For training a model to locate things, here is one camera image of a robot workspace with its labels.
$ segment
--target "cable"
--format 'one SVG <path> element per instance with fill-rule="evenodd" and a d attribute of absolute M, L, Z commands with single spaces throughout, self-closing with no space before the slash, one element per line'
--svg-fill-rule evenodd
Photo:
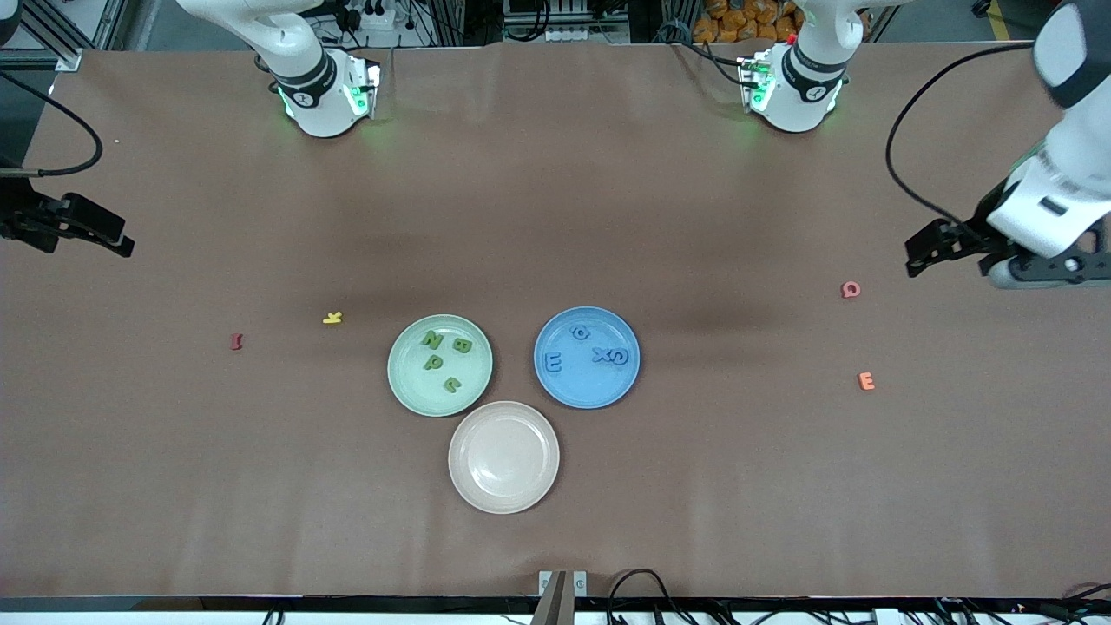
<path fill-rule="evenodd" d="M 532 24 L 532 29 L 530 29 L 524 37 L 518 37 L 509 31 L 506 32 L 506 37 L 512 39 L 513 41 L 522 41 L 526 43 L 539 39 L 540 36 L 548 30 L 548 22 L 551 19 L 551 11 L 552 7 L 549 0 L 543 0 L 543 4 L 537 6 L 537 22 Z M 540 24 L 541 17 L 543 17 L 544 20 L 543 26 Z"/>
<path fill-rule="evenodd" d="M 419 8 L 417 9 L 417 10 L 418 10 L 418 11 L 420 11 L 421 9 L 423 9 L 423 10 L 424 10 L 424 13 L 427 13 L 427 14 L 428 14 L 428 18 L 429 18 L 430 20 L 432 20 L 432 23 L 438 23 L 438 24 L 440 24 L 440 26 L 443 26 L 443 27 L 447 27 L 447 28 L 448 28 L 449 30 L 451 30 L 452 32 L 454 32 L 456 34 L 458 34 L 458 36 L 459 36 L 460 38 L 462 38 L 462 37 L 466 37 L 466 36 L 463 34 L 463 31 L 462 31 L 462 30 L 460 30 L 460 29 L 456 28 L 456 27 L 454 27 L 454 26 L 452 26 L 452 24 L 451 24 L 450 22 L 446 22 L 446 21 L 443 21 L 442 19 L 440 19 L 440 18 L 438 18 L 438 17 L 433 16 L 433 14 L 432 14 L 432 9 L 431 9 L 431 8 L 429 8 L 429 7 L 426 7 L 426 6 L 424 6 L 423 3 L 421 3 L 421 2 L 417 2 L 417 6 L 419 7 Z"/>
<path fill-rule="evenodd" d="M 671 612 L 674 612 L 677 615 L 679 615 L 679 618 L 682 618 L 683 622 L 687 623 L 688 625 L 699 625 L 698 621 L 695 621 L 694 617 L 691 616 L 689 612 L 679 609 L 679 606 L 675 605 L 675 599 L 671 598 L 671 595 L 668 593 L 668 587 L 663 585 L 663 579 L 661 579 L 660 575 L 657 572 L 652 571 L 651 568 L 634 568 L 622 575 L 613 584 L 613 587 L 610 588 L 610 597 L 605 602 L 605 625 L 619 625 L 621 623 L 624 623 L 624 618 L 620 621 L 613 618 L 613 597 L 617 595 L 618 588 L 621 587 L 621 584 L 624 584 L 625 579 L 634 575 L 641 575 L 641 574 L 651 575 L 652 579 L 655 579 L 655 585 L 660 587 L 660 594 L 663 595 L 663 598 L 668 601 L 668 605 L 671 606 Z"/>
<path fill-rule="evenodd" d="M 1109 589 L 1111 589 L 1111 584 L 1094 584 L 1091 588 L 1088 588 L 1087 591 L 1084 591 L 1082 593 L 1077 593 L 1075 595 L 1069 595 L 1069 596 L 1063 597 L 1063 598 L 1065 598 L 1065 599 L 1082 599 L 1084 597 L 1090 597 L 1090 596 L 1094 595 L 1095 593 L 1102 593 L 1103 591 L 1109 591 Z"/>
<path fill-rule="evenodd" d="M 409 0 L 409 10 L 410 11 L 413 10 L 413 2 L 414 2 L 414 0 Z M 424 23 L 424 12 L 421 11 L 420 9 L 416 9 L 416 11 L 417 11 L 417 19 L 420 20 L 420 28 L 421 28 L 421 30 L 423 30 L 424 33 L 428 34 L 428 43 L 427 43 L 427 46 L 429 48 L 434 48 L 436 43 L 433 41 L 432 31 L 429 30 L 428 24 Z M 417 38 L 420 39 L 421 46 L 426 46 L 424 38 L 421 37 L 420 30 L 417 31 Z"/>
<path fill-rule="evenodd" d="M 945 609 L 945 606 L 941 605 L 941 599 L 934 597 L 933 605 L 938 606 L 938 616 L 941 617 L 941 621 L 945 625 L 957 625 L 957 622 L 949 615 L 949 611 Z"/>
<path fill-rule="evenodd" d="M 670 28 L 679 32 L 679 38 L 667 38 L 663 37 L 663 29 Z M 684 42 L 692 43 L 694 41 L 694 36 L 691 33 L 691 27 L 687 26 L 679 19 L 671 19 L 660 24 L 660 28 L 655 31 L 652 37 L 652 43 L 659 43 L 660 41 L 667 41 L 669 43 Z"/>
<path fill-rule="evenodd" d="M 891 175 L 891 179 L 895 181 L 895 184 L 899 184 L 899 188 L 902 189 L 904 193 L 910 195 L 911 199 L 913 199 L 918 203 L 924 205 L 925 208 L 929 208 L 930 210 L 937 212 L 941 216 L 944 216 L 950 223 L 960 226 L 962 230 L 968 232 L 969 235 L 974 238 L 978 242 L 980 242 L 984 246 L 991 246 L 991 245 L 989 245 L 988 241 L 983 240 L 983 238 L 981 238 L 980 234 L 978 234 L 972 228 L 970 228 L 968 223 L 958 219 L 952 212 L 949 212 L 948 210 L 941 208 L 940 205 L 933 203 L 932 201 L 923 198 L 914 189 L 911 189 L 910 185 L 907 184 L 907 182 L 903 181 L 902 177 L 899 175 L 899 173 L 895 171 L 894 163 L 891 160 L 891 145 L 894 144 L 895 134 L 899 132 L 899 127 L 902 125 L 902 121 L 907 117 L 907 113 L 910 112 L 910 109 L 912 109 L 914 104 L 918 103 L 919 99 L 921 99 L 922 95 L 925 94 L 925 92 L 929 91 L 931 87 L 933 87 L 939 80 L 941 80 L 943 75 L 945 75 L 950 71 L 957 69 L 958 67 L 969 61 L 979 59 L 980 57 L 987 57 L 989 54 L 999 54 L 1001 52 L 1011 52 L 1013 50 L 1025 50 L 1028 48 L 1033 48 L 1033 43 L 1028 41 L 1023 43 L 1011 43 L 1009 46 L 1000 46 L 998 48 L 989 48 L 987 50 L 980 50 L 979 52 L 972 52 L 971 54 L 957 59 L 955 61 L 945 65 L 938 73 L 933 74 L 933 78 L 928 80 L 925 84 L 919 88 L 918 92 L 915 92 L 914 95 L 910 99 L 910 101 L 907 102 L 907 105 L 904 105 L 903 109 L 899 111 L 899 115 L 895 117 L 894 123 L 891 124 L 891 131 L 888 133 L 888 144 L 883 153 L 883 158 L 888 164 L 888 173 Z"/>
<path fill-rule="evenodd" d="M 598 34 L 601 34 L 605 39 L 607 43 L 609 43 L 610 46 L 617 46 L 618 44 L 615 41 L 613 41 L 612 39 L 610 39 L 609 33 L 605 32 L 604 28 L 602 28 L 602 22 L 594 23 L 593 28 L 598 29 L 595 32 L 598 32 Z"/>
<path fill-rule="evenodd" d="M 841 613 L 841 616 L 838 616 L 838 615 L 833 614 L 832 612 L 827 612 L 827 613 L 824 613 L 824 615 L 825 615 L 825 618 L 828 618 L 830 621 L 835 621 L 838 623 L 843 623 L 844 625 L 868 625 L 869 623 L 873 623 L 872 621 L 850 621 L 849 619 L 849 615 L 845 614 L 844 612 Z"/>
<path fill-rule="evenodd" d="M 999 625 L 1014 625 L 1013 623 L 1011 623 L 1010 621 L 1008 621 L 1008 619 L 1003 618 L 1002 616 L 995 614 L 994 612 L 991 612 L 990 609 L 984 609 L 984 608 L 980 607 L 972 599 L 964 599 L 964 601 L 970 606 L 972 606 L 973 609 L 978 609 L 978 611 L 987 614 L 988 618 L 991 618 L 995 623 L 999 623 Z"/>
<path fill-rule="evenodd" d="M 782 609 L 773 609 L 773 611 L 769 612 L 768 614 L 761 616 L 760 618 L 757 618 L 755 621 L 753 621 L 749 625 L 763 625 L 769 618 L 771 618 L 772 616 L 775 616 L 777 614 L 779 614 L 781 612 L 783 612 L 783 611 Z"/>
<path fill-rule="evenodd" d="M 725 68 L 721 67 L 722 65 L 722 62 L 721 62 L 722 59 L 719 59 L 712 52 L 710 52 L 710 44 L 709 43 L 704 43 L 703 44 L 703 46 L 705 46 L 705 53 L 702 53 L 702 51 L 699 50 L 695 46 L 693 46 L 691 43 L 687 43 L 684 41 L 675 41 L 674 43 L 678 43 L 679 46 L 682 46 L 683 48 L 687 48 L 688 50 L 693 50 L 694 52 L 698 52 L 698 56 L 702 57 L 703 59 L 710 59 L 713 62 L 713 67 L 721 73 L 721 75 L 724 75 L 725 80 L 732 82 L 733 84 L 737 84 L 739 87 L 748 87 L 748 88 L 751 88 L 751 89 L 755 89 L 757 87 L 759 87 L 759 84 L 757 84 L 755 82 L 751 82 L 751 81 L 748 81 L 748 80 L 740 80 L 738 78 L 733 78 L 732 75 L 730 75 L 729 72 L 725 71 Z M 732 64 L 733 67 L 739 67 L 741 63 L 739 61 L 732 61 L 730 64 Z"/>
<path fill-rule="evenodd" d="M 30 84 L 27 84 L 22 80 L 17 79 L 16 77 L 13 77 L 12 74 L 8 73 L 2 69 L 0 69 L 0 77 L 2 77 L 8 82 L 11 82 L 16 87 L 19 87 L 23 91 L 27 91 L 31 95 L 34 95 L 36 98 L 42 100 L 43 102 L 63 112 L 66 117 L 76 121 L 78 125 L 83 128 L 84 131 L 89 133 L 89 137 L 92 138 L 92 144 L 93 144 L 92 155 L 89 157 L 89 160 L 82 162 L 81 164 L 77 164 L 73 167 L 64 167 L 62 169 L 18 169 L 9 171 L 19 171 L 21 172 L 21 174 L 26 174 L 31 178 L 46 178 L 49 175 L 69 175 L 71 173 L 78 173 L 80 171 L 84 171 L 86 169 L 89 169 L 93 164 L 97 164 L 98 161 L 100 161 L 100 157 L 104 154 L 104 143 L 100 141 L 100 135 L 97 134 L 97 131 L 93 130 L 92 127 L 89 125 L 83 119 L 78 117 L 76 112 L 69 110 L 61 102 L 58 102 L 57 100 L 54 100 L 50 95 L 47 95 L 46 93 L 39 92 Z"/>
<path fill-rule="evenodd" d="M 270 617 L 272 617 L 274 613 L 278 614 L 278 619 L 271 624 Z M 268 612 L 267 615 L 262 617 L 262 625 L 282 625 L 283 623 L 286 623 L 286 611 L 281 608 L 281 602 L 276 603 L 270 608 L 270 612 Z"/>

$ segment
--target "metal bracket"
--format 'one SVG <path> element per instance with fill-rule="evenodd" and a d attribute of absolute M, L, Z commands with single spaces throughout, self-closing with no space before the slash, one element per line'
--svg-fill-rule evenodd
<path fill-rule="evenodd" d="M 902 612 L 893 607 L 880 607 L 872 611 L 875 625 L 902 625 Z"/>
<path fill-rule="evenodd" d="M 544 594 L 544 591 L 548 588 L 548 582 L 551 579 L 551 576 L 552 576 L 551 571 L 540 572 L 540 589 L 538 591 L 538 594 L 540 595 Z M 575 571 L 571 581 L 574 582 L 574 596 L 577 597 L 587 596 L 587 572 Z"/>
<path fill-rule="evenodd" d="M 548 579 L 543 581 L 544 573 Z M 578 584 L 569 571 L 541 572 L 543 595 L 532 614 L 531 625 L 574 625 L 574 595 Z M 587 574 L 582 573 L 582 588 L 587 589 Z"/>
<path fill-rule="evenodd" d="M 56 71 L 77 71 L 81 67 L 82 50 L 96 48 L 92 40 L 47 0 L 23 0 L 21 21 L 43 48 L 58 57 Z"/>

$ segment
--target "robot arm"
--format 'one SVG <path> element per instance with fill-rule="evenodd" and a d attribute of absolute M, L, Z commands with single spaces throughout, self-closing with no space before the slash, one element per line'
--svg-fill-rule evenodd
<path fill-rule="evenodd" d="M 739 69 L 745 108 L 780 130 L 815 128 L 837 105 L 845 68 L 863 41 L 857 11 L 909 1 L 797 0 L 807 14 L 798 39 L 772 46 Z"/>
<path fill-rule="evenodd" d="M 324 50 L 298 12 L 321 0 L 178 0 L 187 12 L 247 42 L 278 82 L 286 114 L 313 137 L 334 137 L 372 115 L 379 68 Z"/>
<path fill-rule="evenodd" d="M 987 254 L 980 270 L 1000 288 L 1111 285 L 1104 218 L 1111 212 L 1111 13 L 1071 0 L 1033 46 L 1034 67 L 1064 109 L 1045 140 L 984 196 L 972 219 L 938 219 L 907 241 L 907 270 Z"/>

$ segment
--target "metal frame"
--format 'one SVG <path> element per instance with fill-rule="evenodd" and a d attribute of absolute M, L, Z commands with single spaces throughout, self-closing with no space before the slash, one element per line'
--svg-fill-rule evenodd
<path fill-rule="evenodd" d="M 116 43 L 128 0 L 108 0 L 97 31 L 86 36 L 50 0 L 23 0 L 21 26 L 42 50 L 0 50 L 0 68 L 77 71 L 83 50 L 108 50 Z"/>
<path fill-rule="evenodd" d="M 522 597 L 150 597 L 149 603 L 136 604 L 121 602 L 124 597 L 73 597 L 58 598 L 4 598 L 0 599 L 0 621 L 11 625 L 100 625 L 113 623 L 118 625 L 192 625 L 204 622 L 213 625 L 258 625 L 268 611 L 279 611 L 271 614 L 269 623 L 274 625 L 283 619 L 288 625 L 524 625 L 529 615 L 533 624 L 539 625 L 536 617 L 547 617 L 552 611 L 538 609 L 538 601 Z M 700 625 L 715 625 L 715 619 L 700 612 L 699 606 L 705 606 L 707 599 L 688 599 L 675 597 L 675 603 L 683 609 L 689 609 Z M 955 599 L 942 599 L 948 604 L 949 623 L 964 623 L 968 613 L 955 611 Z M 1035 612 L 1017 613 L 1012 609 L 1030 609 L 1060 606 L 1063 603 L 1078 604 L 1069 599 L 974 599 L 977 606 L 995 609 L 995 618 L 977 611 L 970 623 L 987 625 L 989 623 L 1007 623 L 1008 625 L 1064 625 L 1068 613 L 1047 617 Z M 871 621 L 875 625 L 911 625 L 911 623 L 929 623 L 930 617 L 938 615 L 933 599 L 925 597 L 844 597 L 844 598 L 792 598 L 769 597 L 760 599 L 729 599 L 729 603 L 762 604 L 754 611 L 730 611 L 739 623 L 771 621 L 772 625 L 820 625 L 824 618 L 818 618 L 812 611 L 832 611 L 839 617 L 851 623 Z M 578 599 L 571 614 L 570 606 L 558 611 L 563 617 L 563 625 L 610 625 L 605 623 L 605 598 Z M 473 611 L 459 612 L 467 604 L 474 606 Z M 897 607 L 878 607 L 890 605 Z M 769 613 L 769 606 L 775 612 Z M 914 618 L 907 613 L 914 613 Z M 621 597 L 614 616 L 628 625 L 661 625 L 680 624 L 681 621 L 672 614 L 670 602 L 662 598 L 632 599 Z M 1103 615 L 1085 615 L 1089 625 L 1111 625 L 1111 617 Z M 549 625 L 547 618 L 540 621 Z"/>

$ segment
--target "table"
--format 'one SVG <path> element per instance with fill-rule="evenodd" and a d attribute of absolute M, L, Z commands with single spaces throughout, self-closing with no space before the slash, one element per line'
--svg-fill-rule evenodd
<path fill-rule="evenodd" d="M 0 589 L 506 595 L 565 567 L 598 594 L 650 566 L 681 595 L 1052 596 L 1111 577 L 1111 293 L 902 265 L 932 215 L 877 130 L 971 49 L 863 47 L 803 135 L 745 117 L 684 50 L 398 51 L 379 119 L 332 140 L 282 117 L 250 54 L 90 52 L 54 94 L 107 154 L 38 188 L 126 215 L 136 254 L 0 245 Z M 1058 115 L 1028 53 L 980 60 L 895 159 L 971 214 Z M 28 162 L 87 150 L 48 111 Z M 603 411 L 532 371 L 577 304 L 643 350 Z M 523 514 L 463 503 L 459 419 L 389 392 L 393 339 L 436 312 L 490 337 L 482 402 L 559 435 Z"/>

